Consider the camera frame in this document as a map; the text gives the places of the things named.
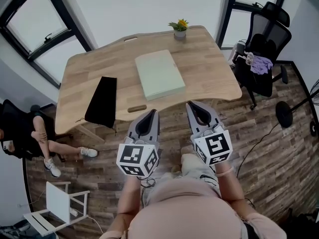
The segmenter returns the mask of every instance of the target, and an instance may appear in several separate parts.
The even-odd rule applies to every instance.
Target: desk handle cutout
[[[143,110],[146,110],[146,108],[147,108],[146,105],[130,107],[128,108],[128,113],[143,111]]]
[[[132,40],[135,40],[135,39],[137,39],[137,36],[134,36],[134,37],[125,39],[124,41],[125,41],[125,42],[128,42],[128,41],[132,41]]]

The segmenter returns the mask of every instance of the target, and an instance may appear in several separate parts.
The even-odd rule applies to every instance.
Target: person sitting
[[[4,152],[18,158],[32,159],[42,155],[44,168],[49,170],[53,177],[58,178],[61,171],[55,166],[51,154],[79,155],[96,157],[98,152],[84,147],[72,146],[53,141],[47,136],[45,123],[40,113],[29,113],[25,117],[13,114],[4,114],[0,120],[0,141]]]
[[[117,215],[100,239],[287,238],[247,204],[228,161],[215,164],[216,173],[191,153],[181,163],[181,171],[174,169],[156,181],[142,210],[141,179],[128,176]]]

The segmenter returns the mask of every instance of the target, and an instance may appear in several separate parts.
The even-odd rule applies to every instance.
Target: black fan
[[[313,87],[312,87],[311,90],[310,90],[310,96],[311,96],[311,97],[312,97],[312,95],[313,95],[314,93],[317,92],[317,94],[312,97],[313,104],[314,104],[315,106],[319,106],[319,93],[318,93],[318,91],[317,91],[318,89],[319,89],[319,80],[316,81],[316,83],[313,85]]]
[[[310,90],[310,99],[307,97],[293,108],[290,108],[289,105],[283,101],[276,104],[276,116],[280,125],[282,127],[290,127],[294,118],[293,111],[308,101],[312,102],[315,106],[319,106],[319,80],[316,81]],[[313,136],[317,133],[316,124],[313,121],[310,123],[310,132]]]

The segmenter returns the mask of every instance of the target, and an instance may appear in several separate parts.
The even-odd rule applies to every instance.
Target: office chair armrest
[[[238,55],[240,56],[244,56],[245,55],[245,44],[243,43],[237,43],[236,45],[236,52],[235,55],[233,57],[233,63],[236,64],[236,59],[238,57]]]
[[[288,74],[287,74],[287,70],[284,66],[280,66],[281,68],[281,77],[282,77],[282,81],[285,84],[288,84]]]
[[[244,56],[245,55],[245,45],[243,43],[237,43],[237,55]]]

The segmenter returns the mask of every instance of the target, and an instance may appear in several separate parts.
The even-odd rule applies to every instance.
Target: window frame
[[[276,0],[276,5],[282,7],[285,0]],[[244,3],[236,0],[225,0],[224,8],[221,14],[221,21],[218,28],[216,43],[221,50],[232,49],[229,47],[222,47],[225,34],[227,31],[230,15],[233,9],[253,12],[261,10],[261,7],[255,3]]]
[[[47,72],[45,72],[36,62],[35,59],[41,56],[46,51],[50,50],[59,43],[65,41],[66,39],[76,36],[80,44],[83,46],[85,51],[91,51],[91,45],[86,41],[81,31],[77,27],[76,23],[72,19],[70,13],[68,12],[65,4],[62,0],[50,0],[53,4],[55,10],[61,17],[62,21],[66,25],[66,30],[57,34],[54,37],[48,37],[43,40],[43,44],[35,49],[33,52],[29,53],[24,46],[17,40],[17,38],[11,33],[7,25],[19,10],[19,8],[27,0],[12,0],[11,3],[4,10],[3,14],[0,16],[0,33],[7,40],[7,42],[16,50],[16,52],[30,65],[32,66],[41,76],[43,76],[49,83],[60,89],[59,83],[57,83]]]

